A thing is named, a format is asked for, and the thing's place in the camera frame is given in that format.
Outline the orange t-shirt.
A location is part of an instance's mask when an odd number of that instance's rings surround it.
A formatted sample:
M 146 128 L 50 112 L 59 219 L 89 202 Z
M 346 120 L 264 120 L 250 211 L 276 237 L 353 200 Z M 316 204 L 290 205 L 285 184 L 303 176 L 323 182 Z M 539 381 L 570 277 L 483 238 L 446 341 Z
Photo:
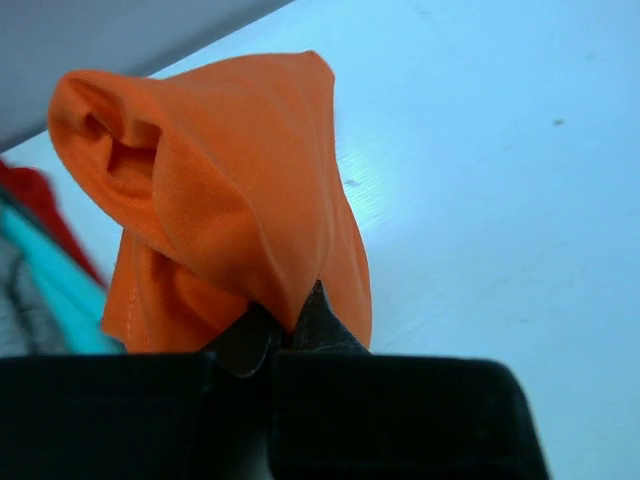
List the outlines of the orange t-shirt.
M 292 331 L 316 283 L 370 344 L 334 74 L 317 53 L 234 57 L 166 79 L 72 71 L 48 125 L 73 179 L 123 229 L 102 326 L 127 351 L 197 351 L 251 303 Z

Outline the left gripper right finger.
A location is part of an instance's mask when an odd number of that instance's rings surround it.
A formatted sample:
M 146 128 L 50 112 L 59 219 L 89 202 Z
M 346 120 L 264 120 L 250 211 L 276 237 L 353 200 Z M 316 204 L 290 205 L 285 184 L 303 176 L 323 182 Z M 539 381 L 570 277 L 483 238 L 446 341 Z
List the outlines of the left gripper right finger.
M 277 479 L 546 479 L 526 395 L 484 359 L 374 355 L 321 284 L 271 363 Z

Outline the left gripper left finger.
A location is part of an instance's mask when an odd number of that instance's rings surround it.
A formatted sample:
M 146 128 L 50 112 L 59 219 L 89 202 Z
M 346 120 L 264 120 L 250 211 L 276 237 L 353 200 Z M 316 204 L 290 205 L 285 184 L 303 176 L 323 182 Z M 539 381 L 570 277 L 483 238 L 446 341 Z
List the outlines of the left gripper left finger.
M 5 479 L 267 479 L 266 369 L 282 330 L 253 306 L 191 354 L 1 362 Z

